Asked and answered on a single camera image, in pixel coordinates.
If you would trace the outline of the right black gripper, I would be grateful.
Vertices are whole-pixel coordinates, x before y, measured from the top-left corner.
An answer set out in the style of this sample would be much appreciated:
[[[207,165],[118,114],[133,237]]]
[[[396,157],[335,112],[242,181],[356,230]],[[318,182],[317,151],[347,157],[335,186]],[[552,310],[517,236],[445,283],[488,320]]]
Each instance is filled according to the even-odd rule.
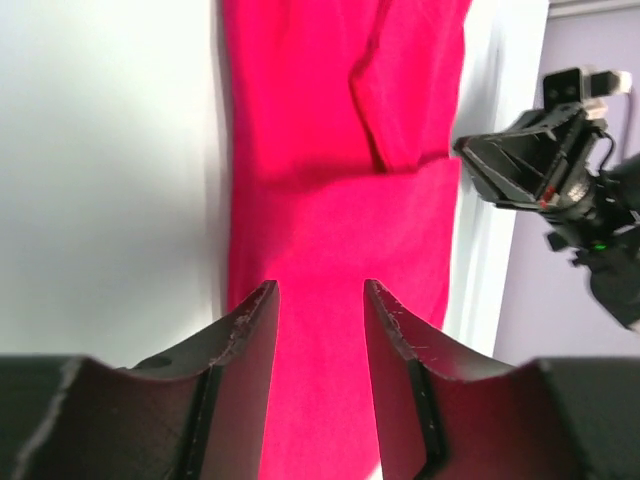
[[[453,150],[487,202],[540,207],[547,220],[595,220],[605,190],[589,171],[588,157],[600,140],[613,140],[607,122],[570,103],[550,112],[528,110],[501,132],[460,137]]]

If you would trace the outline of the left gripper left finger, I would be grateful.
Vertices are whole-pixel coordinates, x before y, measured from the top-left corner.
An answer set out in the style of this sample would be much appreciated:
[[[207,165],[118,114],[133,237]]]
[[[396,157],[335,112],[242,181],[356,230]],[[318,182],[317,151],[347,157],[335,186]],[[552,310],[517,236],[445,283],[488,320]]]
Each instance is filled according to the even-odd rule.
[[[255,479],[279,291],[132,368],[88,356],[1,360],[5,479]]]

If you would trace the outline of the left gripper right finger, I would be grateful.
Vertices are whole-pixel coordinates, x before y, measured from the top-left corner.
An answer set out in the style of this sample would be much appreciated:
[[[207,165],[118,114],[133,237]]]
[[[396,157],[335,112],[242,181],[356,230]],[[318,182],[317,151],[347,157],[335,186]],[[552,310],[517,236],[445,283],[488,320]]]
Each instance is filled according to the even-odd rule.
[[[540,358],[512,367],[364,286],[387,479],[635,479],[639,362]]]

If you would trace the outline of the magenta red t-shirt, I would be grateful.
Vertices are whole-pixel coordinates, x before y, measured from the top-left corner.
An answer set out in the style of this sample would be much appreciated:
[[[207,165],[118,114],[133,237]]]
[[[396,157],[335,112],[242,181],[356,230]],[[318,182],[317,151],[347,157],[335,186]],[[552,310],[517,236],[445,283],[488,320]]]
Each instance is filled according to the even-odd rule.
[[[379,460],[363,322],[377,279],[441,326],[460,164],[466,1],[225,1],[229,301],[280,316],[259,475],[364,479]]]

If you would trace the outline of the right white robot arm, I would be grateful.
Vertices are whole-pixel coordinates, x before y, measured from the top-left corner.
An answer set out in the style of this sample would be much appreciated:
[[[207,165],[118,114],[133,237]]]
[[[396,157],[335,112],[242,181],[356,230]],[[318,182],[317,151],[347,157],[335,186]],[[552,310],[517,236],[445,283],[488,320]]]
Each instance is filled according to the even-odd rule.
[[[624,328],[639,328],[639,158],[588,169],[603,119],[579,103],[529,110],[506,131],[458,138],[453,146],[480,197],[529,211],[551,226],[552,251],[572,249],[589,269],[592,296]]]

